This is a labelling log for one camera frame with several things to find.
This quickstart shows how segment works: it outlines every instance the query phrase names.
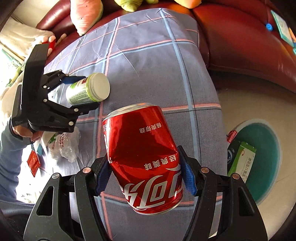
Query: pink pillow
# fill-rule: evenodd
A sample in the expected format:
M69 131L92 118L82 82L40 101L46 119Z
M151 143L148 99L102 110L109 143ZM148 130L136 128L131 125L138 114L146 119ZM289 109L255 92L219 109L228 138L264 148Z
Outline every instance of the pink pillow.
M101 0L70 0L72 23L77 33L82 36L101 19L103 4Z

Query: plaid bedsheet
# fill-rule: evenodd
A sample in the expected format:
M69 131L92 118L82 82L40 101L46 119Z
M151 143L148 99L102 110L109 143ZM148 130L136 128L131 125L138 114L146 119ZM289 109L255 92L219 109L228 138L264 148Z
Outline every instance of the plaid bedsheet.
M118 17L64 49L46 66L45 73L57 69L70 75L101 72L108 77L111 91L97 110L77 121L81 132L77 162L61 159L53 172L71 175L90 166L106 153L102 133L106 115L126 105L151 102L162 108L176 144L182 145L188 156L225 175L222 112L197 47L198 38L193 18L157 8ZM66 88L61 85L55 98L69 107ZM127 204L112 174L97 205L112 240L182 240L193 214L194 198L185 190L181 204L172 211L140 215ZM211 233L217 229L221 202L216 207ZM71 211L78 221L73 201Z

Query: white cylindrical container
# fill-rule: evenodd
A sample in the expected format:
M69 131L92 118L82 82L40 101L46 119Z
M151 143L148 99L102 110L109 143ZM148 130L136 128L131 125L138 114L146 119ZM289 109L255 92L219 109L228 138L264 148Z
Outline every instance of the white cylindrical container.
M87 78L71 84L66 98L71 105L105 100L110 93L109 80L103 73L93 73Z

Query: plastic container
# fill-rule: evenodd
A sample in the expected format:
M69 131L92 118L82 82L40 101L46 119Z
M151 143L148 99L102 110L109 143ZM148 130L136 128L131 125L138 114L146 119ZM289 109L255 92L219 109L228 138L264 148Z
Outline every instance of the plastic container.
M102 73L93 73L87 78L68 86L66 98L71 105L100 102L110 93L110 84Z
M281 166L281 146L273 128L261 119L238 125L234 139L247 142L257 151L246 185L259 205L270 193Z

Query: white lid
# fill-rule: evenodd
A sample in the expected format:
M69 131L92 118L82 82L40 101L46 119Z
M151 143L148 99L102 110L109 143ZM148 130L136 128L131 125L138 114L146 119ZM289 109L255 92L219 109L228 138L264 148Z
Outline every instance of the white lid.
M117 116L117 115L121 115L121 114L125 114L134 110L139 110L139 109L143 109L146 107L150 107L150 106L155 106L151 103L139 103L139 104L131 104L122 108L119 108L117 110L112 111L109 115L107 115L107 117L104 120L107 120L113 116Z
M102 101L107 99L110 94L110 83L103 73L94 73L90 78L89 92L96 99Z

